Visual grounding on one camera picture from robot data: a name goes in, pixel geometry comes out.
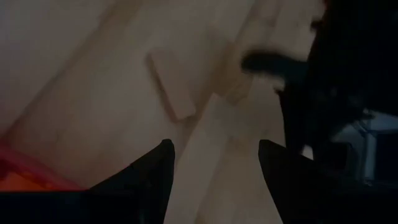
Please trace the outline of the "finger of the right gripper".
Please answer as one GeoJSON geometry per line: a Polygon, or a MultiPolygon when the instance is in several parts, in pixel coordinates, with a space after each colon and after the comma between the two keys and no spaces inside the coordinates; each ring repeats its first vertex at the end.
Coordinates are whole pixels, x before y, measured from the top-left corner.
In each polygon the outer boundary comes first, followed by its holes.
{"type": "Polygon", "coordinates": [[[267,73],[281,78],[296,78],[306,75],[308,64],[277,52],[252,50],[243,55],[241,70],[248,73],[267,73]]]}

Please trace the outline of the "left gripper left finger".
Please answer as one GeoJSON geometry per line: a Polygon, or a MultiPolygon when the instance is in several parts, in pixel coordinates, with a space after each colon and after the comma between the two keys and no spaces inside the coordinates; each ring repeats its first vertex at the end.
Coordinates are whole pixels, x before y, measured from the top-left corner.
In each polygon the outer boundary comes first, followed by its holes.
{"type": "Polygon", "coordinates": [[[163,224],[174,181],[170,139],[86,190],[0,192],[0,224],[163,224]]]}

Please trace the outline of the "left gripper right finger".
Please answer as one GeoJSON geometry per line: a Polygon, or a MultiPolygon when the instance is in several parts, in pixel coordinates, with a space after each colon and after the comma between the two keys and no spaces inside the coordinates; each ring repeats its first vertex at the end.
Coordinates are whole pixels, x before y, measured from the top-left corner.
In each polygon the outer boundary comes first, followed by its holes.
{"type": "Polygon", "coordinates": [[[284,224],[398,224],[398,187],[365,184],[265,139],[259,162],[284,224]]]}

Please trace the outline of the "wooden jenga block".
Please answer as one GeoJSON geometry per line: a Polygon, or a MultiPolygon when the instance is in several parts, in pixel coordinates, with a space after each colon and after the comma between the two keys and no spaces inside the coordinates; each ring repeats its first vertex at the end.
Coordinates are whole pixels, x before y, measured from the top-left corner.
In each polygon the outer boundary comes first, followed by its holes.
{"type": "Polygon", "coordinates": [[[168,49],[152,49],[147,63],[170,119],[177,123],[195,115],[196,106],[188,89],[187,73],[175,54],[168,49]]]}

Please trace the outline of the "pink translucent plastic bin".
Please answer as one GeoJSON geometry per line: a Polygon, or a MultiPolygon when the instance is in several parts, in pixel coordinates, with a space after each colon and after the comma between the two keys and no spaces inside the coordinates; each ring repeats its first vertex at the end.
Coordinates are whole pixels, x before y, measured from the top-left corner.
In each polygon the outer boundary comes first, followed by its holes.
{"type": "Polygon", "coordinates": [[[43,164],[0,142],[0,177],[8,172],[15,172],[34,179],[45,187],[45,190],[36,191],[81,190],[77,184],[64,179],[43,164]]]}

